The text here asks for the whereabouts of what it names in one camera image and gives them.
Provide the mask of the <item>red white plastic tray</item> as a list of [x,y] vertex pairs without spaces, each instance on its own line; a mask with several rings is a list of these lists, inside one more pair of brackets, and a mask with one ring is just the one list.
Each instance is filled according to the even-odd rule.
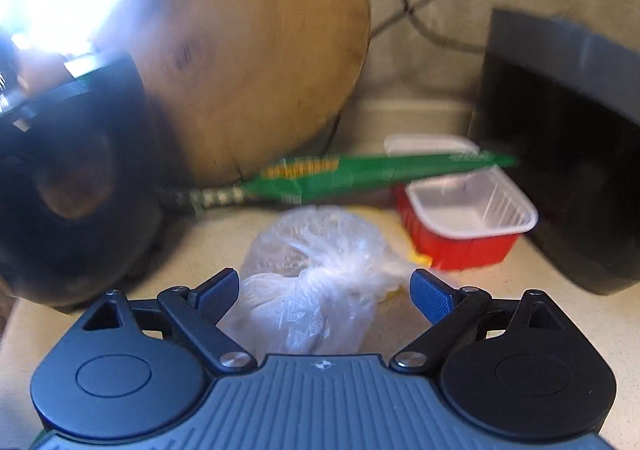
[[498,167],[393,189],[414,251],[440,271],[499,264],[538,222],[524,192]]

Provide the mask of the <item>long green wrapper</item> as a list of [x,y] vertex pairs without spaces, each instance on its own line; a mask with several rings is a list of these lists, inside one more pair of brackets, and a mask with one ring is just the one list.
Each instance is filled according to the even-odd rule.
[[301,205],[349,192],[515,164],[512,155],[486,150],[292,158],[267,166],[256,177],[228,187],[163,189],[160,202],[168,209],[185,212],[254,202]]

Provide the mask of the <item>black box appliance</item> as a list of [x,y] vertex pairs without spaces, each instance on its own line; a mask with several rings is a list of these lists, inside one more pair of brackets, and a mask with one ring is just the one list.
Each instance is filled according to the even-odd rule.
[[639,52],[559,17],[493,10],[469,135],[539,213],[533,243],[575,285],[639,282]]

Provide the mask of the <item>black gold rice cooker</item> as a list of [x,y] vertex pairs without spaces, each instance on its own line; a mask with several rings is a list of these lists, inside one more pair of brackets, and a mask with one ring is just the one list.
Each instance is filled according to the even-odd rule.
[[104,52],[66,67],[67,82],[1,96],[1,288],[54,308],[117,285],[163,220],[134,61]]

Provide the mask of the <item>round wooden cutting board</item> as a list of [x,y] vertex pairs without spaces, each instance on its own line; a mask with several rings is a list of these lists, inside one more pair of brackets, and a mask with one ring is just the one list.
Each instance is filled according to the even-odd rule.
[[369,0],[120,0],[94,39],[134,59],[176,187],[236,181],[315,137],[369,41]]

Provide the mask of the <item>clear plastic bag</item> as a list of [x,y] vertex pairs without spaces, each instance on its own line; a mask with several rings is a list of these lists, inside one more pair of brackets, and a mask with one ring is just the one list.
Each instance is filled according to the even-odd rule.
[[375,225],[341,207],[296,207],[252,243],[220,329],[257,359],[358,352],[402,270]]

